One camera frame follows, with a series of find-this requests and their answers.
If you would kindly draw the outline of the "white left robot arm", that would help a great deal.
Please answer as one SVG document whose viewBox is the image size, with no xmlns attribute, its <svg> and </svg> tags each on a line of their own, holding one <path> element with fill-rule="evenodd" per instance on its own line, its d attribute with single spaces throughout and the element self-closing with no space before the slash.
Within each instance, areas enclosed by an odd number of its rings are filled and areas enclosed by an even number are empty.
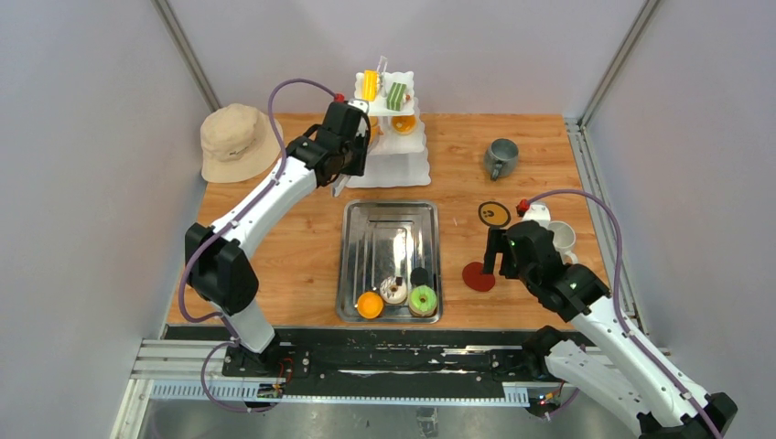
<svg viewBox="0 0 776 439">
<path fill-rule="evenodd" d="M 231 213 L 186 232 L 184 283 L 248 350 L 245 366 L 259 378 L 273 376 L 281 356 L 270 347 L 275 330 L 257 304 L 251 259 L 295 204 L 319 187 L 363 174 L 372 134 L 368 111 L 364 101 L 332 102 L 322 122 L 291 141 L 284 160 Z"/>
</svg>

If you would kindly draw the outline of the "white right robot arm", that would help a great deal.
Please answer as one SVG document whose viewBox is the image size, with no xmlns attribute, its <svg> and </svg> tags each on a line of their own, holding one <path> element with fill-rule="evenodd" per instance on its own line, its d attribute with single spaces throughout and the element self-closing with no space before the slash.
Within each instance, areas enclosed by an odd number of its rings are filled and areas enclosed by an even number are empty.
<svg viewBox="0 0 776 439">
<path fill-rule="evenodd" d="M 519 280 L 611 361 L 593 359 L 561 331 L 537 330 L 524 344 L 533 380 L 563 380 L 607 408 L 640 438 L 721 438 L 738 406 L 681 372 L 626 319 L 614 294 L 579 263 L 565 262 L 554 234 L 534 220 L 488 232 L 482 271 Z"/>
</svg>

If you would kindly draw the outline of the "yellow cake slice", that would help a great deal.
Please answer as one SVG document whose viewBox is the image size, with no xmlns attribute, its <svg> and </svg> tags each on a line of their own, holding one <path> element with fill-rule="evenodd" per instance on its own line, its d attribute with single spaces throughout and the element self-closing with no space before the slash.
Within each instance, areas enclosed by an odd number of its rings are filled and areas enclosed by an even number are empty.
<svg viewBox="0 0 776 439">
<path fill-rule="evenodd" d="M 380 86 L 380 74 L 376 70 L 365 70 L 361 83 L 361 98 L 367 102 L 374 102 Z"/>
</svg>

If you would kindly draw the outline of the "orange glazed donut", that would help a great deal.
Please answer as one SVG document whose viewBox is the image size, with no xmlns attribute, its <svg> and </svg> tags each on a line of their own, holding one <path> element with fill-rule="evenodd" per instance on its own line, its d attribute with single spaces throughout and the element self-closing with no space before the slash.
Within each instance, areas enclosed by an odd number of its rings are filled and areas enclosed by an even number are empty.
<svg viewBox="0 0 776 439">
<path fill-rule="evenodd" d="M 417 118 L 414 115 L 394 116 L 391 118 L 392 130 L 399 135 L 409 135 L 417 127 Z"/>
</svg>

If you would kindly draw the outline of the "green striped cake slice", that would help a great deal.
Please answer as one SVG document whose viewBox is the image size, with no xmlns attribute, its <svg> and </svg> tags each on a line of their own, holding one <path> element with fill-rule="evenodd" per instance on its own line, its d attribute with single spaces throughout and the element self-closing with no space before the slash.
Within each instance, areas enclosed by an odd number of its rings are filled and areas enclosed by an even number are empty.
<svg viewBox="0 0 776 439">
<path fill-rule="evenodd" d="M 406 84 L 394 82 L 385 98 L 385 106 L 389 111 L 398 112 L 402 110 L 405 100 Z"/>
</svg>

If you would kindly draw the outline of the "white chocolate drizzle donut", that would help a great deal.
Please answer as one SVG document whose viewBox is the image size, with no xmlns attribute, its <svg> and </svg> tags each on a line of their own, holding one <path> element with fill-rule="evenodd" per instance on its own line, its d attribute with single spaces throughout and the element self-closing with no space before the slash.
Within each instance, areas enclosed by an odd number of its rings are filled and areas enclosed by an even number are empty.
<svg viewBox="0 0 776 439">
<path fill-rule="evenodd" d="M 388 305 L 401 305 L 408 296 L 406 282 L 402 276 L 389 276 L 385 278 L 379 287 L 379 294 Z"/>
</svg>

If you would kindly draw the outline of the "metal tongs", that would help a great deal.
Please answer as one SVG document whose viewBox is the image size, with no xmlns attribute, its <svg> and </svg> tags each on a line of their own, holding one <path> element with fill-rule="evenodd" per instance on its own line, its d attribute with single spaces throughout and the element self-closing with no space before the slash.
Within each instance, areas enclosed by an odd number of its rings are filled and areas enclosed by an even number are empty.
<svg viewBox="0 0 776 439">
<path fill-rule="evenodd" d="M 368 143 L 368 146 L 367 146 L 367 152 L 371 152 L 374 149 L 374 147 L 377 145 L 377 143 L 378 143 L 378 141 L 380 139 L 380 136 L 377 139 L 377 141 L 374 142 L 374 143 L 371 143 L 371 140 L 370 140 L 370 142 Z M 334 198 L 339 197 L 340 194 L 344 191 L 344 189 L 346 188 L 347 184 L 349 183 L 349 181 L 351 179 L 352 179 L 352 176 L 348 176 L 348 175 L 340 175 L 339 177 L 337 177 L 337 179 L 335 180 L 335 182 L 332 185 L 331 195 Z"/>
</svg>

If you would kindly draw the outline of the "orange fish cookie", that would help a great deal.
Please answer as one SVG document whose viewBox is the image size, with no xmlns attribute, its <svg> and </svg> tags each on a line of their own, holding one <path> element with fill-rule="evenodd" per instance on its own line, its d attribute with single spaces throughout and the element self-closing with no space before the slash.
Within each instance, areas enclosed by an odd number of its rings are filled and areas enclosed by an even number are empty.
<svg viewBox="0 0 776 439">
<path fill-rule="evenodd" d="M 377 117 L 371 117 L 370 126 L 371 126 L 371 143 L 374 143 L 382 134 L 379 119 Z"/>
</svg>

